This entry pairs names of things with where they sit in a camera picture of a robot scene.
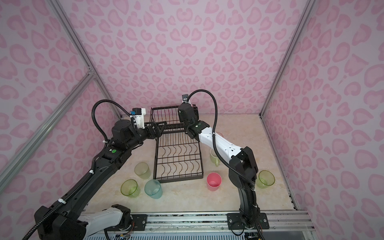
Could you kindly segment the pale green textured cup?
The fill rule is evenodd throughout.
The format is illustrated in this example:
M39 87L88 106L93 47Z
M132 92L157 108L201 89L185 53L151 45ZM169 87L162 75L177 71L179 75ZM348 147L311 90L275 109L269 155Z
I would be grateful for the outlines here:
M149 165L145 162L138 163L134 169L135 174L143 180L149 179L151 171Z

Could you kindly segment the bright green plastic cup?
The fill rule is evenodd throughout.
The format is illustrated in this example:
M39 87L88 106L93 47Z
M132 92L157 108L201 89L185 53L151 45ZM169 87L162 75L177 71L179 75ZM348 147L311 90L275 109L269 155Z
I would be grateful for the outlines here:
M137 198L141 189L136 180L126 180L121 186L121 194L129 198Z

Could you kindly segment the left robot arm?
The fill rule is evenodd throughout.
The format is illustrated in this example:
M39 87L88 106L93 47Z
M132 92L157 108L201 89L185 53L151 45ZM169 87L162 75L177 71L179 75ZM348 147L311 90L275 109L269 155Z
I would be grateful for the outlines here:
M90 170L60 199L50 207L40 207L35 215L35 225L26 233L29 239L34 232L42 240L82 240L108 228L130 231L134 221L129 208L115 204L91 217L83 209L102 185L115 174L132 155L132 151L147 139L159 138L166 122L145 123L135 129L129 120L117 121L113 137L92 160Z

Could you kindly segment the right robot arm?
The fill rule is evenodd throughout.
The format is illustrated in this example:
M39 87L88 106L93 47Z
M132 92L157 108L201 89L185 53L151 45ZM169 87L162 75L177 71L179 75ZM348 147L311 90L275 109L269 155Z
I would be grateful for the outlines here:
M190 138L214 150L219 160L229 168L229 179L238 188L240 195L241 221L245 228L255 228L260 208L255 192L258 166L253 151L249 147L236 146L217 135L212 127L199 120L198 111L189 103L182 103L178 107L178 114Z

